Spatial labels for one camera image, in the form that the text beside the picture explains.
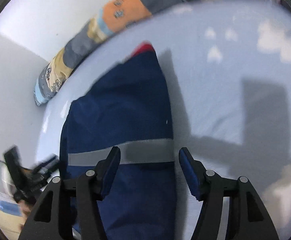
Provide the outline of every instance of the wall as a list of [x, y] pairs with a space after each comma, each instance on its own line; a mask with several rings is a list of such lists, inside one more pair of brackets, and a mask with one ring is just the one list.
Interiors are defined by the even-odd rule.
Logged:
[[0, 159], [12, 145], [20, 150], [22, 164], [30, 167], [45, 107], [33, 99], [35, 80], [47, 64], [41, 57], [0, 35]]
[[47, 61], [109, 0], [11, 0], [0, 34]]

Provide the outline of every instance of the gray strap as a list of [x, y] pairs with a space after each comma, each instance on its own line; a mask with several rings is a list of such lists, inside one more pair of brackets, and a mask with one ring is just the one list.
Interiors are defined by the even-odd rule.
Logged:
[[[121, 150], [120, 164], [173, 162], [173, 140], [153, 139], [125, 142], [117, 145]], [[112, 147], [84, 153], [68, 154], [69, 166], [95, 166], [104, 160]]]

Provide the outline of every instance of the red fabric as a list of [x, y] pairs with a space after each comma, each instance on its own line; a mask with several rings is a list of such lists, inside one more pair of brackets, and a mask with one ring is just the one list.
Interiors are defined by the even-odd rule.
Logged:
[[143, 52], [147, 52], [147, 51], [152, 51], [152, 52], [156, 52], [155, 49], [152, 47], [152, 45], [148, 42], [143, 42], [141, 43], [132, 53], [131, 57], [134, 57], [138, 54], [141, 54]]

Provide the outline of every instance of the orange fabric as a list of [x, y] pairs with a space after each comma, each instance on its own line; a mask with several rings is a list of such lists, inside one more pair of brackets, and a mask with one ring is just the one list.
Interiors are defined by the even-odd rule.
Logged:
[[102, 19], [115, 32], [127, 24], [151, 16], [151, 12], [140, 0], [113, 0], [103, 7]]

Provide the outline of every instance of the silver screw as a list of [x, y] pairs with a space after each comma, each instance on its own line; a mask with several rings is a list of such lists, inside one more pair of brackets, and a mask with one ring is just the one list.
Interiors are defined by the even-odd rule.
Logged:
[[95, 171], [93, 171], [93, 170], [89, 170], [86, 172], [86, 175], [89, 177], [93, 176], [94, 174], [95, 174]]
[[60, 177], [54, 177], [54, 178], [52, 179], [52, 182], [53, 182], [53, 183], [58, 183], [60, 180], [61, 180]]
[[242, 177], [240, 177], [240, 181], [243, 183], [247, 183], [248, 179], [246, 177], [242, 176]]
[[214, 176], [215, 175], [215, 172], [213, 170], [207, 170], [206, 171], [206, 174], [211, 177], [211, 176]]

